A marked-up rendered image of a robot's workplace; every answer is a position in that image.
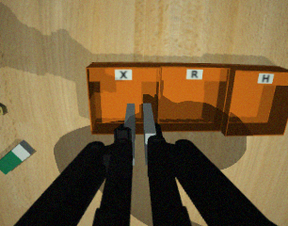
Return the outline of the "orange three-compartment bin rack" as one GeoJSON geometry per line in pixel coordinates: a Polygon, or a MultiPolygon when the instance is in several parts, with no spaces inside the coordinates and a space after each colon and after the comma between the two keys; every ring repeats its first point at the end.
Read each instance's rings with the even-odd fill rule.
{"type": "Polygon", "coordinates": [[[127,104],[135,104],[136,135],[146,103],[162,132],[284,136],[288,122],[288,69],[279,66],[92,62],[86,73],[94,135],[114,135],[127,104]]]}

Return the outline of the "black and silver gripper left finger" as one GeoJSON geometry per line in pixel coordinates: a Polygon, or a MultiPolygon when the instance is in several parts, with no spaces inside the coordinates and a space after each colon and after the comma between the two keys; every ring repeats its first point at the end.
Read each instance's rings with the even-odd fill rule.
{"type": "Polygon", "coordinates": [[[135,104],[127,104],[114,143],[90,142],[13,226],[77,226],[104,179],[92,226],[130,226],[134,111],[135,104]]]}

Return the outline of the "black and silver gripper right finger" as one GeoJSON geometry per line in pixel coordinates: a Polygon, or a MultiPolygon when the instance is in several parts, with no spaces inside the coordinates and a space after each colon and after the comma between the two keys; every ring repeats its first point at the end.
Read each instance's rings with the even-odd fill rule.
{"type": "Polygon", "coordinates": [[[166,142],[161,126],[154,123],[151,103],[143,104],[143,132],[152,226],[192,226],[176,179],[208,226],[278,226],[193,142],[166,142]]]}

